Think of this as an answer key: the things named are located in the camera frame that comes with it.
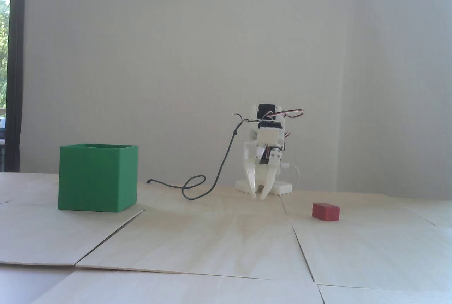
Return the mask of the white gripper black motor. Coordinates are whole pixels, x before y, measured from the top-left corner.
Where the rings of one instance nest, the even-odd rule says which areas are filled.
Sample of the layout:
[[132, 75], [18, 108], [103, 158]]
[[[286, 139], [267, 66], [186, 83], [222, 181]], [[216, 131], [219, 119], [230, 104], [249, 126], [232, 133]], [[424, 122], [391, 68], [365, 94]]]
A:
[[256, 179], [255, 172], [258, 170], [256, 166], [267, 165], [265, 182], [261, 192], [260, 199], [264, 200], [273, 188], [275, 178], [280, 167], [281, 153], [286, 148], [282, 141], [276, 146], [261, 147], [256, 141], [246, 141], [243, 145], [243, 165], [245, 176], [247, 177], [246, 185], [242, 185], [242, 192], [251, 195], [252, 199], [256, 199]]

